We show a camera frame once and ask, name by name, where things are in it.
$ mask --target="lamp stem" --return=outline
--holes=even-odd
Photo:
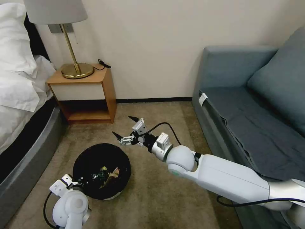
[[[76,58],[75,58],[75,55],[74,55],[74,52],[73,52],[73,49],[72,49],[72,46],[71,46],[68,34],[67,34],[67,31],[66,31],[66,28],[64,27],[64,24],[60,24],[59,26],[60,26],[61,30],[63,31],[64,37],[66,38],[66,41],[68,43],[68,47],[69,47],[72,59],[74,61],[75,70],[76,70],[77,73],[80,73],[80,67],[79,67],[79,64],[76,61]]]

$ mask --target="baseboard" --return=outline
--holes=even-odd
[[[191,101],[191,100],[192,100],[192,97],[149,98],[149,99],[117,99],[117,103],[179,102],[179,101]]]

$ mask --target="sofa cushion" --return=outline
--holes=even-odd
[[[257,172],[280,180],[305,180],[305,138],[260,97],[245,87],[202,92]]]
[[[248,81],[305,136],[305,28],[299,28]]]

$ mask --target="black cable on nightstand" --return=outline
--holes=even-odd
[[[102,69],[98,69],[98,68],[94,67],[96,70],[101,71],[101,70],[103,70],[104,68],[111,68],[110,65],[105,64],[101,59],[98,59],[98,63],[99,63],[100,65],[103,65],[104,67],[103,67]]]

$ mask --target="table lamp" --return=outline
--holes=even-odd
[[[64,77],[79,79],[91,75],[93,66],[76,61],[65,23],[84,21],[88,18],[82,0],[24,0],[25,8],[31,23],[59,24],[64,33],[74,64],[62,69]]]

